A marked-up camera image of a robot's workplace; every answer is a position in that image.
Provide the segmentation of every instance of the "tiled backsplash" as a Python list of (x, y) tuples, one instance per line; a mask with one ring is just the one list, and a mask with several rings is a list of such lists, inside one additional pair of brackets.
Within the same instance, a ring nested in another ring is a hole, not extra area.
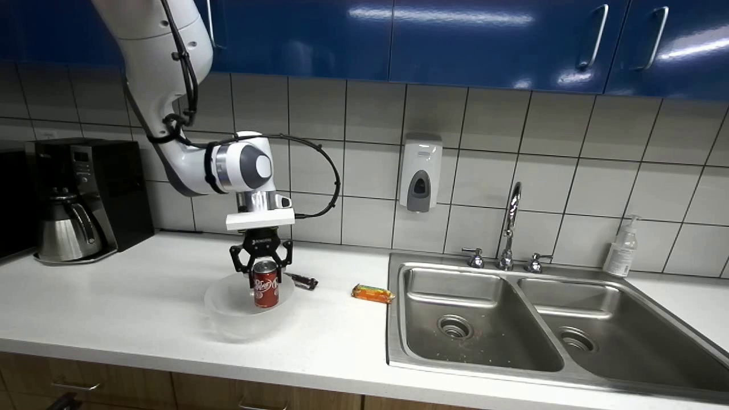
[[(437, 88), (343, 79), (211, 75), (191, 139), (233, 129), (316, 139), (343, 175), (343, 198), (284, 234), (301, 240), (497, 253), (503, 203), (524, 183), (514, 257), (554, 253), (599, 267), (627, 214), (639, 214), (636, 268), (729, 277), (726, 104), (610, 95)], [(446, 146), (439, 205), (396, 205), (400, 141), (437, 132)], [(233, 195), (184, 198), (163, 170), (119, 75), (0, 67), (0, 141), (136, 139), (157, 227), (224, 231)], [(276, 183), (296, 209), (326, 205), (332, 175), (302, 146), (276, 141)]]

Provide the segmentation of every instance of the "cabinet handle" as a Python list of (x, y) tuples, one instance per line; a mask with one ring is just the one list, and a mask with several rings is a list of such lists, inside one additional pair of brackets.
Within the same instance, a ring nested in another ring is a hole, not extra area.
[(606, 34), (606, 24), (607, 24), (607, 16), (610, 16), (610, 4), (602, 4), (599, 6), (599, 27), (596, 27), (596, 39), (593, 43), (593, 51), (590, 59), (586, 64), (580, 64), (582, 67), (590, 67), (599, 55), (602, 48), (602, 35)]
[(209, 35), (209, 43), (214, 45), (214, 24), (211, 24), (211, 4), (209, 4), (209, 0), (204, 0), (204, 8), (206, 8), (206, 35)]
[(94, 385), (49, 382), (49, 386), (65, 390), (65, 392), (96, 392), (99, 390), (99, 382), (94, 382)]
[(656, 34), (651, 55), (648, 55), (646, 64), (642, 66), (642, 70), (646, 70), (646, 67), (654, 66), (656, 55), (659, 55), (659, 48), (661, 48), (661, 41), (662, 41), (665, 23), (667, 23), (667, 16), (669, 16), (669, 8), (667, 8), (667, 6), (659, 6), (656, 10), (661, 10), (661, 24), (659, 24), (659, 34)]
[(287, 406), (282, 406), (282, 407), (259, 407), (259, 406), (245, 406), (245, 402), (239, 402), (237, 407), (239, 410), (287, 410)]

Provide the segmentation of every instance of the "drawer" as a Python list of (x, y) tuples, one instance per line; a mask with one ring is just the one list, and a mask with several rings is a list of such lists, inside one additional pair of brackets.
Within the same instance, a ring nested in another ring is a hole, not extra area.
[(172, 374), (180, 410), (359, 410), (356, 394), (178, 375)]
[[(48, 406), (55, 402), (60, 395), (19, 394), (14, 395), (14, 402), (16, 402), (16, 410), (48, 410)], [(136, 410), (136, 407), (122, 407), (111, 402), (83, 402), (82, 410)]]
[(364, 410), (458, 410), (458, 407), (364, 395)]
[(0, 410), (14, 410), (14, 406), (12, 406), (9, 395), (6, 395), (6, 392), (3, 392), (3, 390), (0, 390)]
[(163, 371), (12, 354), (0, 360), (12, 395), (60, 395), (79, 392), (87, 402), (129, 407), (176, 407), (171, 378)]

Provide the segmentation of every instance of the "white countertop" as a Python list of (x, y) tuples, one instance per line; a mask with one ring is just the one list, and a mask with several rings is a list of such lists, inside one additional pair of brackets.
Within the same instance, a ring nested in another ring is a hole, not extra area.
[[(288, 271), (318, 277), (318, 289), (296, 289), (293, 310), (276, 333), (220, 341), (206, 328), (203, 295), (233, 273), (230, 243), (154, 234), (99, 263), (6, 261), (0, 267), (0, 351), (471, 407), (719, 407), (388, 366), (385, 304), (349, 295), (357, 283), (388, 284), (383, 253), (298, 246)], [(630, 283), (729, 351), (729, 283)]]

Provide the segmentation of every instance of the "double sink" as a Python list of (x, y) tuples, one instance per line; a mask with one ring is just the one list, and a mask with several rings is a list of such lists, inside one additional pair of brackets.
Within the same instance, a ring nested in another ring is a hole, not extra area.
[(603, 273), (390, 257), (394, 366), (729, 402), (722, 347)]

